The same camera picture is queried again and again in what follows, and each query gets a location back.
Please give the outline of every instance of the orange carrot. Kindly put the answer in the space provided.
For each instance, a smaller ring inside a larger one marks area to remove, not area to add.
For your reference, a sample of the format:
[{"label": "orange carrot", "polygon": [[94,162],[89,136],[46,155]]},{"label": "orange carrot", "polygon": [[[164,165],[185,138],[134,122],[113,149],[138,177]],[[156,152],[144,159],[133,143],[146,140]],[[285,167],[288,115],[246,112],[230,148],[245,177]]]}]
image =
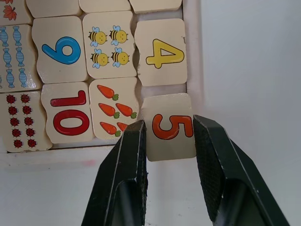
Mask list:
[{"label": "orange carrot", "polygon": [[112,90],[109,87],[105,87],[105,86],[101,86],[101,85],[97,85],[97,88],[99,89],[99,91],[108,99],[111,99],[116,101],[119,98],[118,94],[115,94],[114,90]]},{"label": "orange carrot", "polygon": [[133,112],[133,109],[130,108],[129,106],[122,105],[122,104],[116,104],[116,107],[126,117],[130,117],[131,116],[132,119],[135,119],[137,117],[137,113]]},{"label": "orange carrot", "polygon": [[121,131],[123,132],[124,130],[126,130],[127,125],[121,122],[117,122],[118,127],[121,129]]},{"label": "orange carrot", "polygon": [[115,112],[115,109],[113,107],[111,107],[110,105],[105,105],[105,104],[102,104],[102,103],[99,103],[98,106],[100,107],[100,109],[102,109],[102,111],[112,117],[114,116],[114,119],[118,119],[119,118],[119,115],[120,113],[119,112]]},{"label": "orange carrot", "polygon": [[108,134],[115,135],[116,137],[120,137],[121,132],[119,130],[117,131],[115,126],[102,121],[100,122],[100,125]]}]

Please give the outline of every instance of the red ladybug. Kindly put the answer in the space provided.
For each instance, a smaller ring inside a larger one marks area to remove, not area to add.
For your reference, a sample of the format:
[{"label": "red ladybug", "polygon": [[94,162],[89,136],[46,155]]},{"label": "red ladybug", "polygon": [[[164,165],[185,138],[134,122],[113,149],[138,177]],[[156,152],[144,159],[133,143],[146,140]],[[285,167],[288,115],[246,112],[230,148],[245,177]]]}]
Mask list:
[{"label": "red ladybug", "polygon": [[16,107],[9,107],[8,108],[8,113],[11,114],[11,115],[15,115],[17,114],[18,112],[18,109],[16,109]]},{"label": "red ladybug", "polygon": [[30,140],[28,140],[27,144],[28,144],[29,147],[33,148],[33,147],[35,147],[38,143],[37,143],[35,140],[30,139]]},{"label": "red ladybug", "polygon": [[11,132],[11,134],[14,136],[14,137],[19,137],[21,136],[22,132],[18,129],[13,129],[13,131]]},{"label": "red ladybug", "polygon": [[17,118],[11,118],[10,119],[10,124],[12,126],[18,126],[20,124],[20,121]]},{"label": "red ladybug", "polygon": [[24,106],[23,107],[23,113],[24,114],[30,114],[32,112],[32,108],[29,106]]},{"label": "red ladybug", "polygon": [[15,140],[15,141],[14,141],[14,146],[15,146],[16,148],[20,148],[20,147],[23,146],[23,142],[22,142],[21,140]]},{"label": "red ladybug", "polygon": [[26,135],[29,136],[29,137],[33,137],[35,134],[36,134],[36,131],[34,131],[34,130],[31,129],[31,128],[28,128],[28,129],[26,130]]},{"label": "red ladybug", "polygon": [[27,94],[22,94],[21,101],[22,103],[28,103],[30,101],[30,96],[28,96]]},{"label": "red ladybug", "polygon": [[34,120],[30,117],[26,117],[24,119],[24,123],[25,123],[26,126],[31,126],[34,123]]},{"label": "red ladybug", "polygon": [[6,97],[6,101],[9,103],[9,104],[13,104],[14,102],[16,102],[16,98],[13,96],[13,95],[8,95]]}]

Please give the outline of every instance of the number puzzle tile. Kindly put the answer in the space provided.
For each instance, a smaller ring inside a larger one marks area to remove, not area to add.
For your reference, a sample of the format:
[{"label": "number puzzle tile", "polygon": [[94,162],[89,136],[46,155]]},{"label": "number puzzle tile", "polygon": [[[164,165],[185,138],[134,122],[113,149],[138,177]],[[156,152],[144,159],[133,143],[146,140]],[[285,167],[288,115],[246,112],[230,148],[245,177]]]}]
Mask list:
[{"label": "number puzzle tile", "polygon": [[150,161],[196,156],[188,94],[145,98],[142,113],[147,128],[146,152]]},{"label": "number puzzle tile", "polygon": [[46,131],[41,92],[0,95],[1,130],[7,151],[44,151],[52,147]]},{"label": "number puzzle tile", "polygon": [[41,99],[47,113],[46,132],[52,143],[85,142],[93,139],[86,83],[44,85]]},{"label": "number puzzle tile", "polygon": [[135,41],[140,52],[138,76],[143,86],[183,84],[187,81],[183,20],[138,22]]},{"label": "number puzzle tile", "polygon": [[177,10],[182,0],[130,0],[135,13]]},{"label": "number puzzle tile", "polygon": [[81,20],[76,16],[33,21],[38,73],[46,84],[88,79]]},{"label": "number puzzle tile", "polygon": [[95,79],[135,77],[133,13],[91,13],[83,20],[87,70]]},{"label": "number puzzle tile", "polygon": [[93,129],[99,139],[120,137],[137,120],[137,78],[98,79],[90,84]]},{"label": "number puzzle tile", "polygon": [[25,0],[1,0],[0,9],[0,26],[32,24]]},{"label": "number puzzle tile", "polygon": [[79,5],[86,13],[131,10],[128,0],[79,0]]},{"label": "number puzzle tile", "polygon": [[79,0],[26,0],[34,18],[81,14]]},{"label": "number puzzle tile", "polygon": [[32,27],[15,25],[0,27],[0,92],[40,89],[36,69]]}]

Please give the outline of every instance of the bee illustration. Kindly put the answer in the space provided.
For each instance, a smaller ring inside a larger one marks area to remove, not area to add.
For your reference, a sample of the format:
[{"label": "bee illustration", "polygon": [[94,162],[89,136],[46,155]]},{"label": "bee illustration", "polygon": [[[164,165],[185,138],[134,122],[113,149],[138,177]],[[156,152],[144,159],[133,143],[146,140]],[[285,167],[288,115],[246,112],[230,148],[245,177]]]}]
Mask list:
[{"label": "bee illustration", "polygon": [[92,53],[91,60],[93,61],[93,66],[96,67],[97,69],[100,68],[100,66],[106,66],[109,63],[109,57],[105,54],[102,53],[101,49],[94,49],[95,53]]},{"label": "bee illustration", "polygon": [[91,46],[97,47],[103,45],[107,40],[107,35],[99,30],[99,27],[92,27],[92,32],[90,32],[89,38],[92,41]]},{"label": "bee illustration", "polygon": [[126,65],[129,60],[129,55],[125,52],[122,52],[122,48],[115,47],[115,53],[112,53],[112,59],[114,61],[113,67],[120,67],[120,65]]},{"label": "bee illustration", "polygon": [[121,30],[120,26],[113,26],[113,31],[110,31],[111,34],[110,34],[110,37],[111,39],[113,40],[111,42],[111,45],[115,45],[117,46],[119,43],[125,43],[128,39],[127,39],[127,36],[128,34]]}]

